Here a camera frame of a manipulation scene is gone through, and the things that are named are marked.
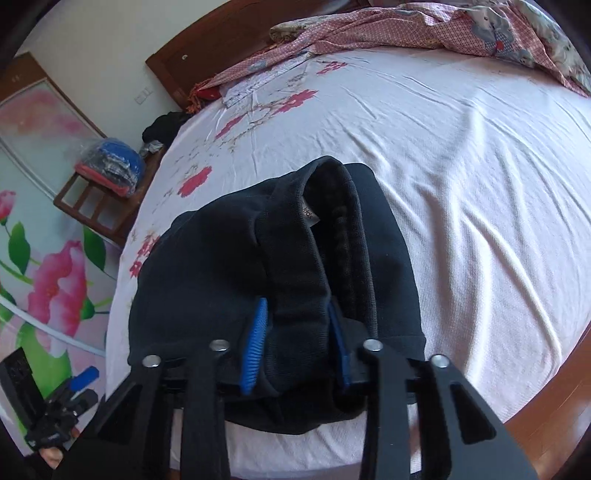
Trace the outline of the plastic bag of clothes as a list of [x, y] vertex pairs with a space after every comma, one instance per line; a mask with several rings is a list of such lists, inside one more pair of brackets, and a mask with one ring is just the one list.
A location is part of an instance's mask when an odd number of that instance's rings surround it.
[[142, 157], [114, 138], [93, 141], [74, 165], [76, 173], [107, 188], [122, 198], [133, 195], [145, 174]]

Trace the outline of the pink patterned quilt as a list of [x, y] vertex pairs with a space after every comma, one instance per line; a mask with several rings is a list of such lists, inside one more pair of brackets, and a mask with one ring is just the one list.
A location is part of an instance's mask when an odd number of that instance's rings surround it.
[[198, 112], [199, 89], [218, 87], [291, 59], [380, 46], [446, 49], [539, 68], [567, 89], [588, 96], [590, 71], [571, 39], [532, 1], [474, 6], [412, 2], [352, 13], [291, 20], [270, 29], [269, 47], [193, 86], [187, 111]]

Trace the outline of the floral wardrobe door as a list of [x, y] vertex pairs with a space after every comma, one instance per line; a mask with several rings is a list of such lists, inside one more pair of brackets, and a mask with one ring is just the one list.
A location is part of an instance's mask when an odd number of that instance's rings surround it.
[[44, 396], [88, 367], [105, 391], [119, 250], [53, 204], [98, 138], [47, 80], [1, 103], [1, 354], [23, 349]]

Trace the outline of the wooden bed headboard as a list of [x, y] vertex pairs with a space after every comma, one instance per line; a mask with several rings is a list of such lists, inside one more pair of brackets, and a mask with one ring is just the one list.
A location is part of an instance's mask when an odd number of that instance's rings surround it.
[[193, 86], [270, 45], [270, 28], [305, 17], [346, 13], [359, 0], [233, 0], [193, 22], [145, 61], [180, 108]]

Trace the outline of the dark navy pants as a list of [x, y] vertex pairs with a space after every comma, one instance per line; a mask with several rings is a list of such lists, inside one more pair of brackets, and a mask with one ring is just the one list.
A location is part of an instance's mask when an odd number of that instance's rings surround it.
[[421, 360], [426, 338], [410, 255], [374, 172], [325, 156], [179, 215], [143, 262], [128, 320], [130, 363], [188, 358], [227, 341], [242, 351], [259, 298], [269, 304], [252, 394], [231, 423], [300, 435], [359, 416], [363, 390], [342, 384], [329, 320], [335, 301], [376, 338]]

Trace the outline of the wooden chair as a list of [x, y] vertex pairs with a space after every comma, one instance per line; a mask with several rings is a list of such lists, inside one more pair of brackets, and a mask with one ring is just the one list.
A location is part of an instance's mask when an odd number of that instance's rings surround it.
[[122, 247], [139, 207], [166, 152], [163, 147], [146, 157], [146, 172], [135, 192], [120, 197], [108, 188], [74, 173], [53, 199], [53, 205], [83, 226]]

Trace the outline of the wall power socket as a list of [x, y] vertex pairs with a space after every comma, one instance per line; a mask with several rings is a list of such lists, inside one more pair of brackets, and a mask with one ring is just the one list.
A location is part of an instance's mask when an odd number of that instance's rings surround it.
[[138, 104], [141, 105], [149, 96], [151, 96], [153, 93], [153, 90], [150, 89], [149, 87], [146, 87], [144, 89], [142, 89], [135, 97], [134, 97], [134, 101]]

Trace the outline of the red pillow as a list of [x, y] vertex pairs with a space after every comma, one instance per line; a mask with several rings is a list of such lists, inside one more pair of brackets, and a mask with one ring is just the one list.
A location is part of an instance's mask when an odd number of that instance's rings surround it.
[[218, 87], [199, 89], [195, 92], [195, 97], [204, 102], [214, 102], [221, 98], [221, 91]]

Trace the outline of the floral white bed sheet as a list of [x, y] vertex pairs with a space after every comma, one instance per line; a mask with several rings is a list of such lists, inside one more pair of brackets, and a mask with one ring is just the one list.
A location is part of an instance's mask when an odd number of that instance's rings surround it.
[[128, 315], [180, 214], [322, 156], [373, 170], [405, 238], [427, 355], [508, 420], [590, 321], [590, 102], [551, 76], [445, 50], [324, 55], [214, 102], [162, 158], [119, 262], [106, 389], [127, 376]]

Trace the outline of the black clothes pile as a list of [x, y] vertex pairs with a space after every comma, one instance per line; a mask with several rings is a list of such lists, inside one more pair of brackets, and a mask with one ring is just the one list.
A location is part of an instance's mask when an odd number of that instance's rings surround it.
[[169, 147], [176, 138], [180, 128], [192, 117], [191, 114], [179, 111], [168, 112], [157, 117], [151, 125], [142, 132], [142, 141], [148, 144], [154, 141]]

